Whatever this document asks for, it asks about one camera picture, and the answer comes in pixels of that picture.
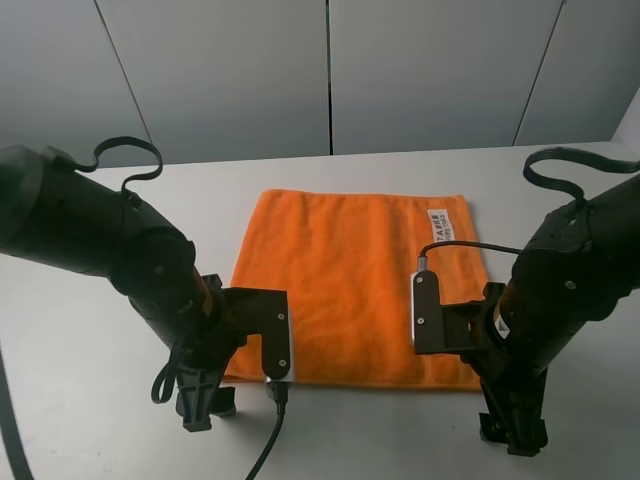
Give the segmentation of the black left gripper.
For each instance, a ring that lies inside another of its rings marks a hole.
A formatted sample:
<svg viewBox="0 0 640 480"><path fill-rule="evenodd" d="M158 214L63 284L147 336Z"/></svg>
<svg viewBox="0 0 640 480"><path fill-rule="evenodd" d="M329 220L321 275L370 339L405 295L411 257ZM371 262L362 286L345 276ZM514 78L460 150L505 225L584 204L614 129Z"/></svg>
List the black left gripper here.
<svg viewBox="0 0 640 480"><path fill-rule="evenodd" d="M175 377L176 412L188 432L211 429L211 402L214 416L236 414L235 388L221 384L233 355L248 337L234 311L239 304L236 288L224 288L217 274L205 275L202 281L213 309L183 341Z"/></svg>

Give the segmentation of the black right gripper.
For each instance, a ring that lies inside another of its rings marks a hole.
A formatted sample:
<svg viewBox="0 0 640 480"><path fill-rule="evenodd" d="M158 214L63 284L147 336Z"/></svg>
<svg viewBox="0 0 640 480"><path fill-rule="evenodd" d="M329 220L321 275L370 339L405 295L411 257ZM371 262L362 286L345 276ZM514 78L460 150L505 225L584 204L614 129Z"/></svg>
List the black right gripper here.
<svg viewBox="0 0 640 480"><path fill-rule="evenodd" d="M488 283L482 298L464 310L470 350L462 360L479 376L486 403L479 414L481 439L504 443L506 426L509 455L538 455L548 443L542 405L553 358L549 286Z"/></svg>

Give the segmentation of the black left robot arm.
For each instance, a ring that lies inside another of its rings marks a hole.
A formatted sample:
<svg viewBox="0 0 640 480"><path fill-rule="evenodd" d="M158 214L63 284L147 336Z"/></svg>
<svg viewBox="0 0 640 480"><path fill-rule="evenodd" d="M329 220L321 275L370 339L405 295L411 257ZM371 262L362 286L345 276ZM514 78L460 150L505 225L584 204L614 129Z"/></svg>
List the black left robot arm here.
<svg viewBox="0 0 640 480"><path fill-rule="evenodd" d="M135 192L88 178L92 167L64 152L1 150L1 251L106 279L169 350L151 388L170 399L190 432L235 414L235 390L222 386L230 347L216 335L222 282L195 266L196 249Z"/></svg>

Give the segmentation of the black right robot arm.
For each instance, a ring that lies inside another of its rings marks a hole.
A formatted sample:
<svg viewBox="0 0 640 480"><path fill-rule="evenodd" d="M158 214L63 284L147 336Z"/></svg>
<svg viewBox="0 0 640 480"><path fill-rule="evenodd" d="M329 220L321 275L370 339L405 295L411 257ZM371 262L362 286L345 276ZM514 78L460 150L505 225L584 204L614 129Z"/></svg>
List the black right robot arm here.
<svg viewBox="0 0 640 480"><path fill-rule="evenodd" d="M587 198L579 185L535 172L542 161L628 178ZM486 311L472 329L480 349L466 359L487 403L482 438L533 457L548 442L541 414L549 364L586 323L605 320L639 287L639 164L553 147L531 154L523 175L572 200L545 216L509 282L486 288Z"/></svg>

